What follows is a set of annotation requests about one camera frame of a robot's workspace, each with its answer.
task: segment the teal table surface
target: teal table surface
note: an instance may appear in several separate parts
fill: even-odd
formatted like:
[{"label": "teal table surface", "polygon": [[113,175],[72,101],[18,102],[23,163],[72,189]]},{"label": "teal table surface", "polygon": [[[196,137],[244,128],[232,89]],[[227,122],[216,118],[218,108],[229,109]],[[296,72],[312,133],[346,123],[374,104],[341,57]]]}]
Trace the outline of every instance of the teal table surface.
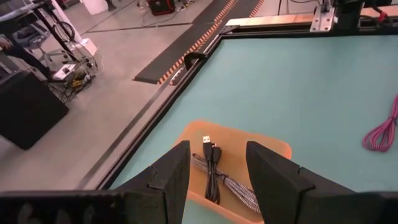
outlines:
[{"label": "teal table surface", "polygon": [[[397,49],[396,36],[223,40],[113,188],[204,119],[281,139],[294,162],[352,190],[398,190],[397,144],[387,153],[361,145],[398,93]],[[228,223],[191,201],[183,222]]]}]

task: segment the black speaker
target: black speaker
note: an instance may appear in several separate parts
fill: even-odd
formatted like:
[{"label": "black speaker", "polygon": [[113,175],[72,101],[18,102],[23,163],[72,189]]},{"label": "black speaker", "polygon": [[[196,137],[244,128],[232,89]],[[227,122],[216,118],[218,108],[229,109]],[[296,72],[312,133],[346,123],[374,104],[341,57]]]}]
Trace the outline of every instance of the black speaker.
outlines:
[{"label": "black speaker", "polygon": [[147,2],[154,16],[173,13],[175,10],[174,0],[147,0]]},{"label": "black speaker", "polygon": [[32,72],[0,83],[0,135],[23,150],[31,148],[68,108]]}]

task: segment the concrete floor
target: concrete floor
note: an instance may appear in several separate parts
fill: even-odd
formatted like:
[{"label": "concrete floor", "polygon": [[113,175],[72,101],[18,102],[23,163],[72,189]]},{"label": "concrete floor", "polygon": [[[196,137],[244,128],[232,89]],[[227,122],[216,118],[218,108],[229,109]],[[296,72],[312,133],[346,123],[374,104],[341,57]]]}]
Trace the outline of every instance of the concrete floor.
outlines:
[{"label": "concrete floor", "polygon": [[[127,133],[107,160],[92,169],[113,141],[160,85],[134,82],[132,79],[153,59],[183,34],[190,25],[136,29],[149,24],[192,22],[212,0],[197,0],[177,15],[152,16],[140,10],[135,1],[115,1],[114,12],[91,16],[84,5],[65,11],[83,37],[98,47],[100,65],[92,86],[68,104],[69,114],[51,129],[31,150],[22,151],[0,138],[0,190],[92,189],[121,155],[138,131],[173,90],[165,87],[148,112]],[[266,0],[257,16],[273,16],[279,0]],[[311,12],[315,2],[290,3],[290,13]],[[286,14],[282,0],[281,14]],[[50,39],[45,50],[59,48]],[[86,179],[89,170],[95,171]]]}]

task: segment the black table border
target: black table border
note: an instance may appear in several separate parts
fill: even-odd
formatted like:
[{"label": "black table border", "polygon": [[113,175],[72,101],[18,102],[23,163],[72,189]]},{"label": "black table border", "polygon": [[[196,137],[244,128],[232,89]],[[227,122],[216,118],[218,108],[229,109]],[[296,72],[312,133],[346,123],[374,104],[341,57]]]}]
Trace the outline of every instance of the black table border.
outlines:
[{"label": "black table border", "polygon": [[398,29],[377,29],[369,20],[361,21],[361,28],[352,31],[331,31],[323,33],[310,32],[311,23],[301,24],[284,24],[284,25],[264,25],[264,26],[245,26],[238,27],[227,34],[217,35],[208,46],[206,58],[197,60],[193,66],[186,72],[180,83],[175,87],[172,93],[157,109],[154,115],[146,122],[145,126],[139,131],[135,138],[128,145],[119,159],[114,163],[110,171],[101,179],[96,189],[108,189],[116,180],[117,176],[125,168],[131,157],[137,152],[141,144],[146,140],[148,135],[167,114],[174,102],[184,92],[187,86],[196,77],[202,66],[213,55],[222,40],[225,39],[245,39],[245,38],[306,38],[306,37],[339,37],[353,35],[397,35]]}]

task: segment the white container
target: white container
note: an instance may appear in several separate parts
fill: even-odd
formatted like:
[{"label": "white container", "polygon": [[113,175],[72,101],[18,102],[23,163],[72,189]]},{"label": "white container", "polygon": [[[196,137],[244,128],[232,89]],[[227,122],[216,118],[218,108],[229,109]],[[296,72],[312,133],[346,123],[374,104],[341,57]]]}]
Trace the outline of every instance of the white container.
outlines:
[{"label": "white container", "polygon": [[91,15],[108,10],[108,5],[105,0],[82,0],[82,2]]}]

